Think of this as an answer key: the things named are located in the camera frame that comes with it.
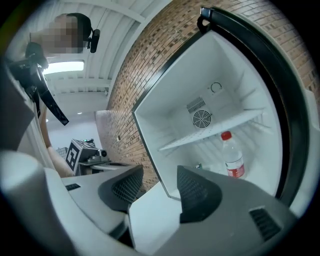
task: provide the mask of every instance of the red and white label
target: red and white label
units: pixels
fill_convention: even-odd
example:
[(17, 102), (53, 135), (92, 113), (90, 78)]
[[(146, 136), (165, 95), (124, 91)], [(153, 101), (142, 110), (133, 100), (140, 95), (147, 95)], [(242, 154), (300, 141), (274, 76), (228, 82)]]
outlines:
[(245, 173), (244, 160), (241, 157), (235, 162), (225, 162), (228, 175), (231, 177), (239, 178)]

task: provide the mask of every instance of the ceiling light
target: ceiling light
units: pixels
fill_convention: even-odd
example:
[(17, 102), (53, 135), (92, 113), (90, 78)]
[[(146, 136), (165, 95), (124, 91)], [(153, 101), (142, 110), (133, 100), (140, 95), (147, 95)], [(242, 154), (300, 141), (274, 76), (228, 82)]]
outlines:
[(43, 71), (43, 74), (52, 74), (66, 71), (82, 71), (85, 63), (83, 61), (66, 61), (50, 63), (49, 67)]

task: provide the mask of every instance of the transparent bottle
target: transparent bottle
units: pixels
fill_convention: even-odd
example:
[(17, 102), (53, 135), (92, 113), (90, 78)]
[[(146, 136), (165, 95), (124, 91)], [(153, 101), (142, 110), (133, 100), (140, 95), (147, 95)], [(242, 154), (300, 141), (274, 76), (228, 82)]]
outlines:
[(222, 157), (225, 162), (228, 175), (240, 178), (245, 174), (244, 159), (241, 148), (232, 138), (230, 131), (221, 133), (221, 138), (223, 140)]

